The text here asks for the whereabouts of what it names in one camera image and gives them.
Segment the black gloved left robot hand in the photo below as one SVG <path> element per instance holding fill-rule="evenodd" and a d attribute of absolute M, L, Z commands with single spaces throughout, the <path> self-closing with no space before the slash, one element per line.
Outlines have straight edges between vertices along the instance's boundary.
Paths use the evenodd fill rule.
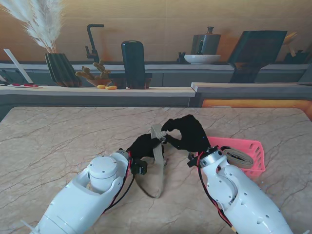
<path fill-rule="evenodd" d="M 126 151 L 135 162 L 138 162 L 144 157 L 155 158 L 153 150 L 157 146 L 161 146 L 158 138 L 152 138 L 151 134 L 143 134 Z"/>

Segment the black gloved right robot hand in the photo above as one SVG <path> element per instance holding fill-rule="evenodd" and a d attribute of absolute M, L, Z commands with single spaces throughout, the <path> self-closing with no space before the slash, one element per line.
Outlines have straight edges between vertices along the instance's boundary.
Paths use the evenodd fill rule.
<path fill-rule="evenodd" d="M 162 131 L 171 132 L 179 130 L 181 139 L 166 135 L 166 141 L 178 150 L 188 152 L 205 152 L 211 145 L 200 122 L 193 115 L 169 119 L 161 128 Z"/>

